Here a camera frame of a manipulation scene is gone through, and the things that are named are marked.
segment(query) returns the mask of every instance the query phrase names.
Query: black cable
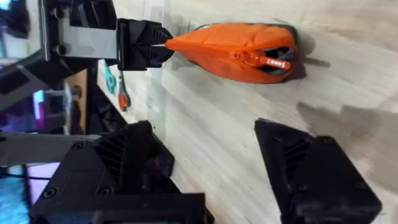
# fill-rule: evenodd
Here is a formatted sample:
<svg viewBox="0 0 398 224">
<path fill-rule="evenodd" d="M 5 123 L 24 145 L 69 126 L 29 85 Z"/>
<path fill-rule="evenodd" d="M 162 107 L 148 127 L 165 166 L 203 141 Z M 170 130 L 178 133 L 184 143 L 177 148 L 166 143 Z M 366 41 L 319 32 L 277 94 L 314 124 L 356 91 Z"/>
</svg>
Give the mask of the black cable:
<svg viewBox="0 0 398 224">
<path fill-rule="evenodd" d="M 48 177 L 30 177 L 26 175 L 16 175 L 16 174 L 8 174 L 8 173 L 0 173 L 0 176 L 3 177 L 15 177 L 15 178 L 21 178 L 21 179 L 28 179 L 28 180 L 50 180 L 51 178 Z"/>
</svg>

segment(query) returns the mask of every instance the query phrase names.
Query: black mount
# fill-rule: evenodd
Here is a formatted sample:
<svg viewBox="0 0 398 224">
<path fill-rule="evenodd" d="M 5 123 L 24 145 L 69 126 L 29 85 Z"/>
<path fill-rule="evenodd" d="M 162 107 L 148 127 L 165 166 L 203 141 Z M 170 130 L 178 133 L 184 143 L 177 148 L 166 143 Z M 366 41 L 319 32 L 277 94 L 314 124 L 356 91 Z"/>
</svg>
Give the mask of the black mount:
<svg viewBox="0 0 398 224">
<path fill-rule="evenodd" d="M 181 194 L 174 157 L 148 121 L 76 142 L 30 211 L 32 223 L 212 223 L 205 194 Z"/>
<path fill-rule="evenodd" d="M 255 130 L 283 224 L 370 224 L 381 211 L 333 138 L 265 119 Z"/>
</svg>

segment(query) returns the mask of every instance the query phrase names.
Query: red object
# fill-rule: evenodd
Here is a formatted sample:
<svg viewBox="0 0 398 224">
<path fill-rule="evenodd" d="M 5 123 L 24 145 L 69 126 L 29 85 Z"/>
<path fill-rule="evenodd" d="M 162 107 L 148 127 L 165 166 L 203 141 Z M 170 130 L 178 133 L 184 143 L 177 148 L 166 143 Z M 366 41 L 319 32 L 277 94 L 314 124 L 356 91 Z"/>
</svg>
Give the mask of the red object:
<svg viewBox="0 0 398 224">
<path fill-rule="evenodd" d="M 249 83 L 277 83 L 292 74 L 292 61 L 271 57 L 268 50 L 293 49 L 292 60 L 297 55 L 288 29 L 265 24 L 214 24 L 170 39 L 165 46 L 215 75 Z M 270 72 L 274 70 L 281 71 L 275 75 Z"/>
</svg>

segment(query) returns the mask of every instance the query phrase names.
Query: wooden surface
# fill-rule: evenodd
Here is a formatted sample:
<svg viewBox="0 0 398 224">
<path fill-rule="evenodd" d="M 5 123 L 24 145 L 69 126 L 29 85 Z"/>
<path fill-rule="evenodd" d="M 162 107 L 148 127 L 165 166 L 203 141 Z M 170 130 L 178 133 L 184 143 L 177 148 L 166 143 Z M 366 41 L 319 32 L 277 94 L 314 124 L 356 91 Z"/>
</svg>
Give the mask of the wooden surface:
<svg viewBox="0 0 398 224">
<path fill-rule="evenodd" d="M 216 77 L 179 54 L 163 69 L 125 73 L 132 107 L 123 116 L 153 124 L 176 158 L 173 180 L 206 192 L 217 223 L 280 223 L 253 131 L 258 117 L 335 137 L 383 202 L 375 223 L 397 223 L 398 1 L 114 3 L 118 17 L 163 22 L 174 35 L 214 22 L 289 23 L 311 52 L 306 78 L 276 85 Z M 100 70 L 98 84 L 117 106 Z"/>
</svg>

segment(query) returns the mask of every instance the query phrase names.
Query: zipper pull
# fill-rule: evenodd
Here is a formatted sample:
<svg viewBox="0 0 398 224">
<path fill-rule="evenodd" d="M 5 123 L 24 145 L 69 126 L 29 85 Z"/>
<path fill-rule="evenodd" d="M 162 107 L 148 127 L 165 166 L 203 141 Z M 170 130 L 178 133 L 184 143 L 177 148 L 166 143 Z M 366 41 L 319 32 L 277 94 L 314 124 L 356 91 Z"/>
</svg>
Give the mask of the zipper pull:
<svg viewBox="0 0 398 224">
<path fill-rule="evenodd" d="M 253 67 L 268 65 L 284 70 L 289 70 L 292 67 L 290 62 L 267 57 L 265 52 L 260 51 L 232 52 L 229 56 L 234 60 L 239 60 Z"/>
</svg>

